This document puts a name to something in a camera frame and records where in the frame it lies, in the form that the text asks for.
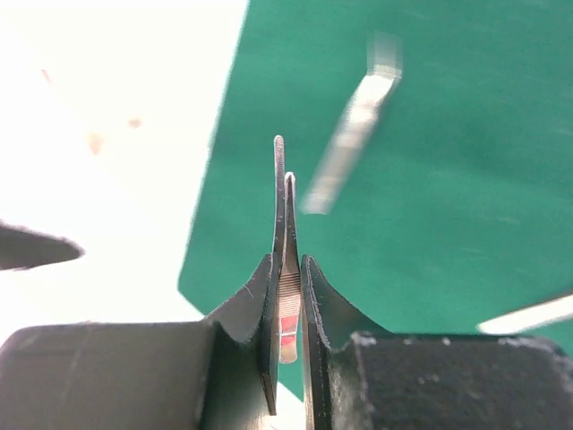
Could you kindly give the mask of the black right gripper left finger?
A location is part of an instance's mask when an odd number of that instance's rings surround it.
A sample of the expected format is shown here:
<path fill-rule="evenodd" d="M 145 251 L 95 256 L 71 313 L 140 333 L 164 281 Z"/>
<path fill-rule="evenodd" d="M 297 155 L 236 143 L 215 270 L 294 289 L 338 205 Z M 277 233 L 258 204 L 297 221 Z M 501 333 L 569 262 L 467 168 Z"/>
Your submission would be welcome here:
<path fill-rule="evenodd" d="M 16 331 L 1 349 L 4 429 L 262 429 L 277 412 L 279 260 L 197 322 Z"/>

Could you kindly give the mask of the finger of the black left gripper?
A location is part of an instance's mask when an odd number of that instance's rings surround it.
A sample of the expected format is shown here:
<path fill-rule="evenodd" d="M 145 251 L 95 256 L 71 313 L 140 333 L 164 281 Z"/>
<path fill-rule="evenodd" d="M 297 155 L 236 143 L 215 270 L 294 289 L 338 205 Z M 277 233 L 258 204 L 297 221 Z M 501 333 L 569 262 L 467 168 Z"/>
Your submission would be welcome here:
<path fill-rule="evenodd" d="M 84 250 L 66 238 L 1 223 L 2 271 L 33 269 L 83 255 Z"/>

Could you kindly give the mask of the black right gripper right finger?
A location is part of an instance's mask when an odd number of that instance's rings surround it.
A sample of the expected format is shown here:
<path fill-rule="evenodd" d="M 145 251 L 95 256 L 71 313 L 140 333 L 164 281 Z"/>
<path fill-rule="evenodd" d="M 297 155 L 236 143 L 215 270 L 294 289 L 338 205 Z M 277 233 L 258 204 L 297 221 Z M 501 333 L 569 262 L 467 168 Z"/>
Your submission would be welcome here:
<path fill-rule="evenodd" d="M 529 336 L 393 333 L 301 262 L 310 429 L 569 429 L 572 362 Z"/>

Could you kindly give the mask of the straight steel tweezers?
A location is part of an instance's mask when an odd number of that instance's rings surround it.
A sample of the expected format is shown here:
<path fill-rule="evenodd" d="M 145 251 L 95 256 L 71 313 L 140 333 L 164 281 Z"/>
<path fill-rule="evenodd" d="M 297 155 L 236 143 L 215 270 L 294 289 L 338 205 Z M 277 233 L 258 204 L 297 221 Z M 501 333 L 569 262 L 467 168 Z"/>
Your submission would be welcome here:
<path fill-rule="evenodd" d="M 297 331 L 301 310 L 301 274 L 295 223 L 295 174 L 286 172 L 285 142 L 276 135 L 275 228 L 273 251 L 280 258 L 278 275 L 279 362 L 291 364 L 297 359 Z"/>

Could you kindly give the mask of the dark green surgical cloth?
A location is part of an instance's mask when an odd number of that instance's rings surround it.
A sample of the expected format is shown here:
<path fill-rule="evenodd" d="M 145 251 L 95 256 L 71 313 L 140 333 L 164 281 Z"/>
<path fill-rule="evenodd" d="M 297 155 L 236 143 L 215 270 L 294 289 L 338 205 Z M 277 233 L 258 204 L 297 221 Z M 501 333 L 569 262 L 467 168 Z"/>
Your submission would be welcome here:
<path fill-rule="evenodd" d="M 298 246 L 399 332 L 472 332 L 572 285 L 569 1 L 253 1 L 179 278 L 208 313 L 271 248 L 272 141 L 303 195 L 374 35 L 403 79 Z"/>

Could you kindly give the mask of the curved-tip steel tweezers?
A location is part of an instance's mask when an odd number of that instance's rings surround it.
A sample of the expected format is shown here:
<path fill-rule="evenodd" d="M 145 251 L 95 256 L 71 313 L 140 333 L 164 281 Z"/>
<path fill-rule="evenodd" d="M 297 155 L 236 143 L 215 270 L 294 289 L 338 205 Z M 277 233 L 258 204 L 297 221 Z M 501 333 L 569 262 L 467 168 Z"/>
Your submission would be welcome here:
<path fill-rule="evenodd" d="M 309 214 L 330 212 L 372 137 L 390 94 L 403 75 L 397 38 L 377 33 L 368 48 L 366 74 L 349 98 L 304 197 Z"/>
<path fill-rule="evenodd" d="M 481 322 L 477 330 L 491 335 L 528 331 L 572 319 L 572 293 L 520 308 Z"/>

